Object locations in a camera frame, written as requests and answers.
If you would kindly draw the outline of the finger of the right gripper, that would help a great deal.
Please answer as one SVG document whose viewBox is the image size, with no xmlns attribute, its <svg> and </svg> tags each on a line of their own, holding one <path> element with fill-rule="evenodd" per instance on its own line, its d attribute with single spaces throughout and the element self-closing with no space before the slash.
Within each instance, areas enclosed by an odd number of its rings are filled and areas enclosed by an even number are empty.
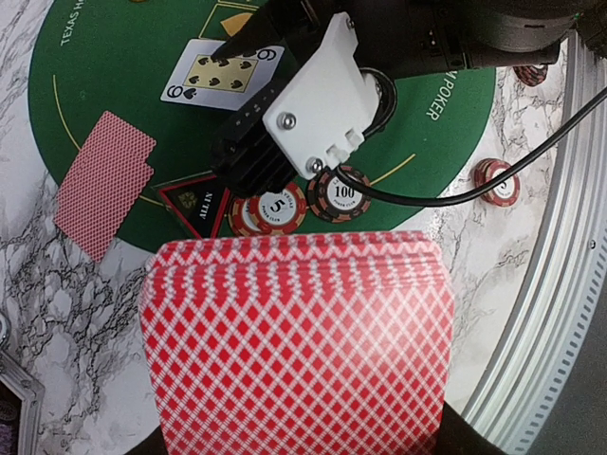
<svg viewBox="0 0 607 455">
<path fill-rule="evenodd" d="M 214 62 L 275 46 L 281 41 L 315 31 L 318 16 L 309 1 L 267 1 L 211 55 Z"/>
</svg>

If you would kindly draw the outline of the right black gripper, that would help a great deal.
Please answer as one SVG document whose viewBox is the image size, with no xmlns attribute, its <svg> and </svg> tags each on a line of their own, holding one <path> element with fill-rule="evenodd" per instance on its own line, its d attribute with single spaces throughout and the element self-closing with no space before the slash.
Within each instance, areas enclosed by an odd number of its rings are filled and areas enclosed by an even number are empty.
<svg viewBox="0 0 607 455">
<path fill-rule="evenodd" d="M 321 23 L 349 15 L 356 62 L 391 78 L 553 64 L 581 1 L 313 1 Z"/>
</svg>

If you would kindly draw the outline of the nine of spades card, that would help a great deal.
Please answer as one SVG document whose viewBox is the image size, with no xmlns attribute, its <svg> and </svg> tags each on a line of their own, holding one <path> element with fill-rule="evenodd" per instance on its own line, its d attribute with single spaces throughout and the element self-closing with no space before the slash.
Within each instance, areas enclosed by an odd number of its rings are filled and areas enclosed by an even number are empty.
<svg viewBox="0 0 607 455">
<path fill-rule="evenodd" d="M 285 49 L 268 46 L 234 58 L 215 61 L 223 43 L 191 39 L 160 96 L 165 102 L 237 111 L 266 86 Z"/>
</svg>

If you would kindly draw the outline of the dark red poker chip stack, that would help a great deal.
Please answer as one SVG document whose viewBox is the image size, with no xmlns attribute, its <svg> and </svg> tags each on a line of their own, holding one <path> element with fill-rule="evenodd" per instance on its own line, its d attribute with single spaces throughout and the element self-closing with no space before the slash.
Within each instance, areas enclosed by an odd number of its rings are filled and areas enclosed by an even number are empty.
<svg viewBox="0 0 607 455">
<path fill-rule="evenodd" d="M 542 84 L 547 77 L 548 64 L 514 66 L 513 71 L 518 80 L 529 87 Z"/>
</svg>

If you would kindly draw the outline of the dark chips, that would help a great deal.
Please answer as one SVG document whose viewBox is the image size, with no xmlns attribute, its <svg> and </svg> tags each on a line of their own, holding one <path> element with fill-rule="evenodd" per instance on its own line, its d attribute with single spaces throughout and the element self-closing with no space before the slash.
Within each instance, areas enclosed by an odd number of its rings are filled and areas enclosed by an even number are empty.
<svg viewBox="0 0 607 455">
<path fill-rule="evenodd" d="M 353 221 L 371 207 L 371 198 L 344 184 L 334 171 L 325 171 L 308 182 L 306 199 L 321 220 L 340 224 Z"/>
</svg>

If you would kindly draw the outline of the black triangular all-in button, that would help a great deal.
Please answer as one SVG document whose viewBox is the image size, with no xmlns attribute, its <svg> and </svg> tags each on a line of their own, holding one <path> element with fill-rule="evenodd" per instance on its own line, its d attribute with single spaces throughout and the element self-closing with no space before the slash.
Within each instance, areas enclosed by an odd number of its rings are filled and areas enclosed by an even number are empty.
<svg viewBox="0 0 607 455">
<path fill-rule="evenodd" d="M 218 236 L 231 195 L 214 173 L 197 173 L 156 184 L 153 190 L 194 238 Z"/>
</svg>

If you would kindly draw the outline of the pink playing card deck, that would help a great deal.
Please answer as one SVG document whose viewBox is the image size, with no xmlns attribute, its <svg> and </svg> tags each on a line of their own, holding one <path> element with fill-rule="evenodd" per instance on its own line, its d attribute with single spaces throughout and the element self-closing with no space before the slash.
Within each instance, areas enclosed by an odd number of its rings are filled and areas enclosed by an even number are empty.
<svg viewBox="0 0 607 455">
<path fill-rule="evenodd" d="M 146 272 L 170 453 L 433 453 L 454 297 L 423 233 L 170 242 Z"/>
</svg>

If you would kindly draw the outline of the round green poker mat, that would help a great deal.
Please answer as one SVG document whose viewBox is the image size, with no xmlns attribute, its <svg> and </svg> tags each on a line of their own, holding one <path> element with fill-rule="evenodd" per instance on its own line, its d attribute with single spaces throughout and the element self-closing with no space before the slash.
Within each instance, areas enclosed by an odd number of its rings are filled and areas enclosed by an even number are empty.
<svg viewBox="0 0 607 455">
<path fill-rule="evenodd" d="M 216 130 L 228 113 L 169 103 L 161 93 L 193 38 L 224 40 L 224 21 L 254 1 L 56 1 L 33 51 L 29 116 L 47 169 L 61 182 L 104 112 L 156 141 L 149 162 L 159 185 L 209 168 Z M 469 161 L 494 99 L 493 70 L 401 80 L 385 129 L 350 165 L 374 185 L 435 197 Z"/>
</svg>

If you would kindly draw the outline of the aluminium poker chip case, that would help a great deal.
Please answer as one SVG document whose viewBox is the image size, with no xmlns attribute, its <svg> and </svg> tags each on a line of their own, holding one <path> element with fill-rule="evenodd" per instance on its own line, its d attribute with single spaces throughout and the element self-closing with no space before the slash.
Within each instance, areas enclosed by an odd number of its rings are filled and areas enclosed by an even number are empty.
<svg viewBox="0 0 607 455">
<path fill-rule="evenodd" d="M 34 454 L 45 388 L 8 354 L 9 335 L 1 315 L 1 453 Z"/>
</svg>

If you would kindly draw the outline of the front aluminium rail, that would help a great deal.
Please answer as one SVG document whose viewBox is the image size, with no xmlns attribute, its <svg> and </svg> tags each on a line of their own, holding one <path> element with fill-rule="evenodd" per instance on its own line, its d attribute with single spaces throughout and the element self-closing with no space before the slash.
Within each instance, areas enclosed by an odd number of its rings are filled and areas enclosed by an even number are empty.
<svg viewBox="0 0 607 455">
<path fill-rule="evenodd" d="M 606 105 L 558 145 L 547 208 L 497 347 L 463 410 L 507 454 L 539 435 L 578 357 L 606 279 Z"/>
</svg>

